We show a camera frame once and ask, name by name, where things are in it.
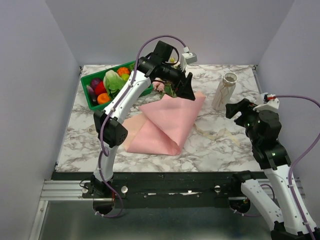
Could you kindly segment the pink flower bouquet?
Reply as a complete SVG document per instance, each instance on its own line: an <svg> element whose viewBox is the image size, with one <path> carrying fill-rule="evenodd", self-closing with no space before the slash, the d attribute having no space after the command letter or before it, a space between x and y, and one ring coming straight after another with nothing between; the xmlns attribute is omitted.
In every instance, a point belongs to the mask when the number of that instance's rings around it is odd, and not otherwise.
<svg viewBox="0 0 320 240"><path fill-rule="evenodd" d="M169 62L166 65L171 64L173 68L178 69L180 66L180 61L176 60L174 57L170 57ZM152 82L153 90L160 94L160 98L162 99L164 95L168 95L172 98L176 98L177 95L173 90L172 84L167 80L163 80L160 77L155 77Z"/></svg>

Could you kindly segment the beige ribbon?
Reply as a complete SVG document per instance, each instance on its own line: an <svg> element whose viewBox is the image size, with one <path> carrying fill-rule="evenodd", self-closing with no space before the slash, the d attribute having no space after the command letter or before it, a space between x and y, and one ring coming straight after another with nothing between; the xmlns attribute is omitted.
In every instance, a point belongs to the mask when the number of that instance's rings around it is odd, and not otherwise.
<svg viewBox="0 0 320 240"><path fill-rule="evenodd" d="M229 138L236 145L239 141L234 137L227 128L222 128L218 132L211 133L199 128L196 124L180 127L168 128L159 127L149 120L142 123L124 123L125 128L128 130L128 137L124 141L124 148L128 152L178 152L185 145L188 135L192 129L200 136L205 137L212 141L217 141L221 138Z"/></svg>

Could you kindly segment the pink wrapping paper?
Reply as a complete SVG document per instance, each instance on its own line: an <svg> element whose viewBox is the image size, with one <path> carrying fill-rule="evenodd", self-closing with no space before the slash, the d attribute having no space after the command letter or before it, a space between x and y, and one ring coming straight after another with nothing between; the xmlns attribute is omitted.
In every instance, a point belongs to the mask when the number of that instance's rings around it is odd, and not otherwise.
<svg viewBox="0 0 320 240"><path fill-rule="evenodd" d="M206 96L198 91L195 100L172 98L142 105L140 114L126 119L124 149L129 153L177 156L198 117Z"/></svg>

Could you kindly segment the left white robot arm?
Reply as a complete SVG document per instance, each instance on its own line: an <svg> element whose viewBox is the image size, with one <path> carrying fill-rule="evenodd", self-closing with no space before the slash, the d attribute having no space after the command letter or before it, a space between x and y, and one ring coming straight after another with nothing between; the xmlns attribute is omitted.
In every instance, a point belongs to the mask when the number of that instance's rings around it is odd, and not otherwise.
<svg viewBox="0 0 320 240"><path fill-rule="evenodd" d="M113 166L118 147L128 136L123 126L126 115L143 91L157 78L165 80L173 86L177 97L195 100L192 89L192 73L186 73L186 66L197 62L197 55L185 46L180 56L178 68L169 62L175 47L158 41L153 52L147 56L137 55L133 72L119 94L111 103L93 114L94 124L101 144L93 191L101 198L107 197L111 191L108 181L113 177Z"/></svg>

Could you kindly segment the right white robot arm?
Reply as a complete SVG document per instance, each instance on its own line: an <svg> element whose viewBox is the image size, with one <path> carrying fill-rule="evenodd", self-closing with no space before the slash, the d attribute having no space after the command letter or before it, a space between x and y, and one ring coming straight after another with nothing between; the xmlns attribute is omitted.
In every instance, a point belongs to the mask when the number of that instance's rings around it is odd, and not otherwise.
<svg viewBox="0 0 320 240"><path fill-rule="evenodd" d="M318 240L320 229L298 190L293 175L295 164L278 140L282 128L277 113L279 105L278 96L267 93L261 104L254 104L246 98L226 104L228 119L241 113L234 122L245 128L253 157L269 180L277 202L266 194L250 171L235 173L230 191L236 196L244 194L248 197L266 221L273 240Z"/></svg>

